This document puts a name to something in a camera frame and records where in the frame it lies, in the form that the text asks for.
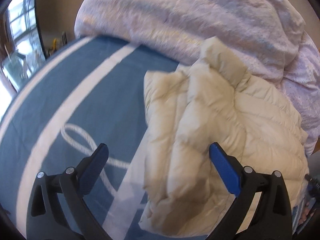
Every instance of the pink blanket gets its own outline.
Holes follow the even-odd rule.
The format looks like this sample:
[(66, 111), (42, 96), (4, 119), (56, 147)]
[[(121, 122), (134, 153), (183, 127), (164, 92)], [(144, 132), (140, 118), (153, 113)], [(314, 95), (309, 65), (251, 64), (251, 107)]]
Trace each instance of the pink blanket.
[(300, 112), (310, 155), (320, 134), (320, 55), (304, 27), (288, 0), (85, 0), (75, 33), (117, 36), (188, 65), (218, 36)]

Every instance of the white puffer jacket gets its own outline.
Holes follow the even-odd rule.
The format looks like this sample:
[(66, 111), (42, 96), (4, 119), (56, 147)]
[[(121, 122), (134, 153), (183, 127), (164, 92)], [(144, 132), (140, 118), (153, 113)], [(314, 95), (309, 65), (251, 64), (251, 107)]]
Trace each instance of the white puffer jacket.
[[(218, 38), (204, 42), (191, 67), (147, 72), (144, 89), (149, 200), (142, 229), (174, 237), (214, 229), (234, 196), (209, 159), (213, 142), (257, 172), (281, 171), (291, 206), (300, 201), (308, 173), (300, 114), (274, 85), (252, 76)], [(248, 227), (259, 197), (240, 230)]]

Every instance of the blue blanket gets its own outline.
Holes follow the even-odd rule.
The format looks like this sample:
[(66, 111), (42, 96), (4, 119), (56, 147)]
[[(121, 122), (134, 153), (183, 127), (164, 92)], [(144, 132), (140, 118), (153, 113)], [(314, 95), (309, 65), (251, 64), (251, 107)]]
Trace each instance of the blue blanket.
[[(143, 80), (147, 70), (172, 72), (177, 66), (145, 46), (87, 37), (59, 51), (33, 76), (0, 126), (0, 203), (23, 235), (36, 174), (77, 166), (105, 143), (110, 159), (84, 198), (89, 209), (114, 240), (168, 239), (138, 225), (147, 202)], [(63, 197), (60, 202), (78, 231)]]

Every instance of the window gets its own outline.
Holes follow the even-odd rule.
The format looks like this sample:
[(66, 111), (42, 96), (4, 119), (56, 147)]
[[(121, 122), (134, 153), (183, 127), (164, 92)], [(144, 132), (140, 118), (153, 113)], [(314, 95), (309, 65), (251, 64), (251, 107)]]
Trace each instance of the window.
[(12, 0), (8, 6), (14, 52), (3, 62), (3, 72), (15, 90), (45, 62), (36, 26), (35, 0)]
[(12, 36), (18, 43), (36, 28), (35, 0), (12, 0), (8, 9)]

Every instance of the blue gripper pad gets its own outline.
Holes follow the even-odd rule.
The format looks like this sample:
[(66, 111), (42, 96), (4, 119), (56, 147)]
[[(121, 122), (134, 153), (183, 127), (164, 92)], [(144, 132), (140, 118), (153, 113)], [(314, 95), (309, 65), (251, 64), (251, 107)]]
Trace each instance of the blue gripper pad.
[(238, 197), (241, 191), (241, 179), (229, 162), (229, 156), (218, 143), (210, 145), (209, 156), (227, 190)]
[(109, 158), (109, 150), (107, 145), (100, 144), (98, 148), (94, 151), (91, 157), (84, 158), (88, 165), (86, 166), (85, 170), (81, 174), (79, 178), (79, 189), (78, 194), (81, 196), (88, 195), (95, 182), (97, 181), (102, 169), (106, 165), (106, 162)]

